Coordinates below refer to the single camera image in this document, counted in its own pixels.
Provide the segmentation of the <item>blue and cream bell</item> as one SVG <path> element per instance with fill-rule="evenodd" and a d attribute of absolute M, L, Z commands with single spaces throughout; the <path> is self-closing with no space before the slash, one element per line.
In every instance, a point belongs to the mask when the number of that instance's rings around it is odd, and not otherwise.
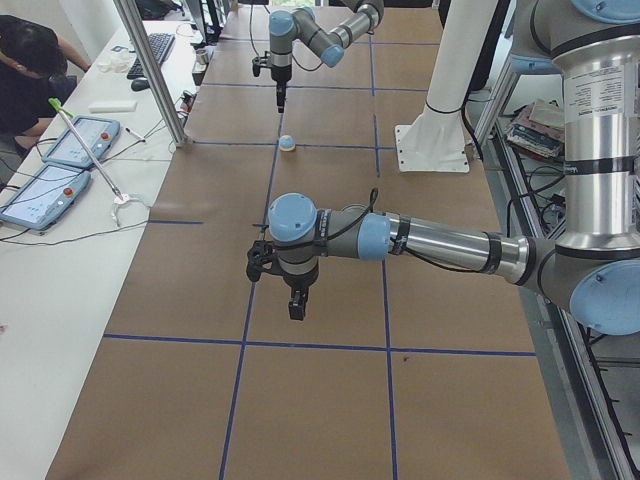
<path fill-rule="evenodd" d="M 291 135 L 285 134 L 279 137 L 278 148 L 283 152 L 291 152 L 296 148 L 296 142 Z"/>

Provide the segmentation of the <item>metal cup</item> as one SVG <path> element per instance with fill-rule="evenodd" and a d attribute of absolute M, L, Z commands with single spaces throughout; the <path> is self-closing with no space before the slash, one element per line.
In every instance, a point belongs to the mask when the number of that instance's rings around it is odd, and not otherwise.
<path fill-rule="evenodd" d="M 209 63 L 208 52 L 205 48 L 199 48 L 195 51 L 195 62 L 197 65 L 206 66 Z"/>

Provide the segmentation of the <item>black computer mouse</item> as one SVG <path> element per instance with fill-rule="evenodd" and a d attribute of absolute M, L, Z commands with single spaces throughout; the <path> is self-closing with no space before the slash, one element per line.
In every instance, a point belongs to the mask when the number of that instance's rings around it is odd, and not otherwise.
<path fill-rule="evenodd" d="M 150 83 L 148 79 L 139 77 L 131 81 L 130 88 L 133 92 L 140 92 L 149 89 Z"/>

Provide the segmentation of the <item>black marker pen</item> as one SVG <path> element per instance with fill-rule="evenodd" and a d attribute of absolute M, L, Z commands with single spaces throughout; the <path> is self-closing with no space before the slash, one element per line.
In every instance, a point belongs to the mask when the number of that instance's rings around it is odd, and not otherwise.
<path fill-rule="evenodd" d="M 129 127 L 125 127 L 125 131 L 127 133 L 129 133 L 132 137 L 134 137 L 136 139 L 136 141 L 142 142 L 142 143 L 146 143 L 146 138 L 144 136 L 136 133 L 135 131 L 133 131 Z"/>

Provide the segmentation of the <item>person in black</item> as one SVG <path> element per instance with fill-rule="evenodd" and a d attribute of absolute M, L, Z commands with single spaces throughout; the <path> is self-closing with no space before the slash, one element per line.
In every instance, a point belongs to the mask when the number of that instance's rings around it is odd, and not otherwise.
<path fill-rule="evenodd" d="M 24 155 L 40 140 L 55 110 L 48 100 L 63 89 L 72 63 L 87 72 L 90 63 L 49 27 L 1 16 L 1 133 Z"/>

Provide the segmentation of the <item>teach pendant near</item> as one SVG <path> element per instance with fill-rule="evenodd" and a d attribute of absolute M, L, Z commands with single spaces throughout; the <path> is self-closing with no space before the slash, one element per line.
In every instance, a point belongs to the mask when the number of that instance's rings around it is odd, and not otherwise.
<path fill-rule="evenodd" d="M 1 222 L 42 233 L 56 224 L 88 187 L 91 173 L 45 164 L 1 206 Z"/>

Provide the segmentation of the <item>stack of magazines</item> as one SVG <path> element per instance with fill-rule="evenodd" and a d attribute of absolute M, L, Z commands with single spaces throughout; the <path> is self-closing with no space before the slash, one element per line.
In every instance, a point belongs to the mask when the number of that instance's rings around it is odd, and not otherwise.
<path fill-rule="evenodd" d="M 536 99 L 516 110 L 509 123 L 506 140 L 515 147 L 541 158 L 564 153 L 564 111 L 556 101 Z"/>

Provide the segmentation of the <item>aluminium frame post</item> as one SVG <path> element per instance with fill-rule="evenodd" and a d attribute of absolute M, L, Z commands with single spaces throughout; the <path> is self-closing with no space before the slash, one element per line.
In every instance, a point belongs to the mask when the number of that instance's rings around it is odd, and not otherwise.
<path fill-rule="evenodd" d="M 149 80 L 150 88 L 161 117 L 171 135 L 173 143 L 177 148 L 180 148 L 186 143 L 187 135 L 174 108 L 174 101 L 171 98 L 169 89 L 161 73 L 161 68 L 153 55 L 148 34 L 137 6 L 133 0 L 114 0 L 114 5 L 133 43 L 136 56 L 147 74 L 147 79 Z"/>

